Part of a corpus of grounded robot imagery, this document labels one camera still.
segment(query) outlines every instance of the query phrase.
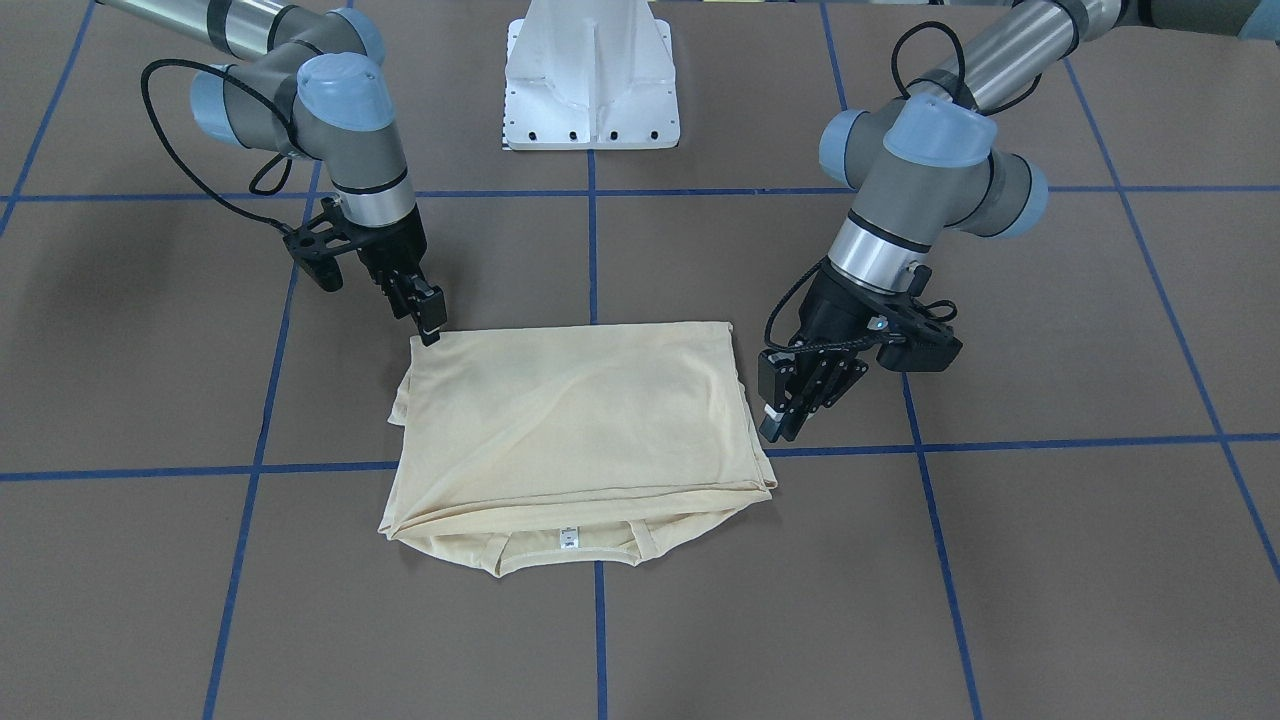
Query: white plastic bracket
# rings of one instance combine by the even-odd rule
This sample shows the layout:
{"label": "white plastic bracket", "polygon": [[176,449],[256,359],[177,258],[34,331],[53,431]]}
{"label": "white plastic bracket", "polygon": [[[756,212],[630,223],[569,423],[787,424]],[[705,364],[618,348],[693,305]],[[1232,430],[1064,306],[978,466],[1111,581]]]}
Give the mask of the white plastic bracket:
{"label": "white plastic bracket", "polygon": [[512,150],[675,147],[671,26],[645,0],[532,0],[507,32],[502,140]]}

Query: folded shirt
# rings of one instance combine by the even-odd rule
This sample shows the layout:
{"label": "folded shirt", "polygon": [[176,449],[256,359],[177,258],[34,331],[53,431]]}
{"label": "folded shirt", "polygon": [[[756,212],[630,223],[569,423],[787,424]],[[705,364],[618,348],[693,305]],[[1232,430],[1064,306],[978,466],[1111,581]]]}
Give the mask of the folded shirt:
{"label": "folded shirt", "polygon": [[636,565],[777,486],[728,323],[443,333],[412,345],[380,532],[502,577]]}

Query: blue cap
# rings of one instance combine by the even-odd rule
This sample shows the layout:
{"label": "blue cap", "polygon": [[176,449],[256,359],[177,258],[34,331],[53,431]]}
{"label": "blue cap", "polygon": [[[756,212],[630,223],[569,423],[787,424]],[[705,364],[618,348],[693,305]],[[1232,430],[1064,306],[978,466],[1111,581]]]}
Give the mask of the blue cap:
{"label": "blue cap", "polygon": [[[214,65],[219,70],[227,70],[229,65]],[[212,73],[196,73],[196,79],[191,81],[191,114],[196,117],[196,124],[205,135],[214,140],[243,147],[236,131],[232,129],[232,119],[227,115],[227,99],[223,96],[223,78]]]}
{"label": "blue cap", "polygon": [[360,53],[317,55],[302,63],[298,99],[312,115],[342,129],[372,132],[396,119],[381,68]]}
{"label": "blue cap", "polygon": [[1036,223],[1044,217],[1044,209],[1048,208],[1048,179],[1044,177],[1044,173],[1036,167],[1036,163],[1021,155],[1018,155],[1018,158],[1023,163],[1027,163],[1027,169],[1032,172],[1032,188],[1027,195],[1027,205],[1023,205],[1023,211],[1014,220],[1014,224],[991,236],[992,238],[1018,237],[1023,234],[1036,227]]}
{"label": "blue cap", "polygon": [[827,123],[827,129],[822,131],[822,140],[818,141],[818,164],[831,179],[852,187],[845,177],[845,154],[849,151],[849,136],[854,132],[854,123],[865,110],[845,110]]}
{"label": "blue cap", "polygon": [[383,64],[383,60],[387,59],[387,46],[383,45],[383,33],[378,32],[378,26],[369,19],[369,15],[355,8],[338,8],[325,14],[339,15],[347,20],[360,36],[360,44],[365,46],[365,55],[369,55],[369,59],[379,65]]}
{"label": "blue cap", "polygon": [[1240,40],[1280,42],[1280,0],[1262,0],[1240,28]]}
{"label": "blue cap", "polygon": [[916,165],[968,168],[991,154],[996,120],[973,110],[925,95],[906,101],[893,127],[884,133],[884,149]]}

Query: robotic arm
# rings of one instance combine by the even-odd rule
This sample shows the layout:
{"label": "robotic arm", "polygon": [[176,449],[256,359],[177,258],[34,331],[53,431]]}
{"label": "robotic arm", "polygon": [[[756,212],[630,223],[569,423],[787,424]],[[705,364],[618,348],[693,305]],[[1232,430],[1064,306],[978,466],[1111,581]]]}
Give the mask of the robotic arm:
{"label": "robotic arm", "polygon": [[[1044,69],[1120,24],[1275,40],[1280,1],[1025,0],[965,47],[941,23],[904,35],[893,50],[901,97],[876,113],[841,113],[823,133],[823,169],[856,187],[858,197],[827,256],[765,324],[762,436],[794,441],[805,420],[867,373],[858,354],[877,345],[876,360],[887,370],[947,369],[961,342],[947,324],[956,314],[952,302],[919,301],[932,275],[924,264],[929,250],[943,229],[1020,234],[1048,202],[1048,183],[1036,165],[992,149],[996,123],[988,115],[1025,99]],[[955,58],[904,86],[897,51],[927,27],[947,33]],[[1015,97],[1028,83],[1032,88]],[[774,343],[777,314],[810,277],[800,329],[787,345]]]}
{"label": "robotic arm", "polygon": [[[271,0],[97,0],[201,40],[247,64],[204,67],[191,88],[200,127],[223,142],[280,156],[324,160],[337,200],[301,228],[230,206],[166,150],[207,193],[242,215],[270,222],[294,263],[328,292],[342,287],[337,256],[355,251],[396,318],[411,315],[424,345],[439,340],[444,293],[420,263],[426,234],[396,129],[374,23],[353,9],[316,14]],[[147,109],[152,123],[155,114]]]}

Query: cloth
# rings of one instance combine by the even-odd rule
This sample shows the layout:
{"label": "cloth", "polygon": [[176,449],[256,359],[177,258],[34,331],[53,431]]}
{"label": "cloth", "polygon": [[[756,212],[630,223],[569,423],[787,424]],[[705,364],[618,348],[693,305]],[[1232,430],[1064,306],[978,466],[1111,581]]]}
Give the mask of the cloth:
{"label": "cloth", "polygon": [[401,383],[380,532],[502,577],[636,565],[777,486],[727,323],[443,333]]}

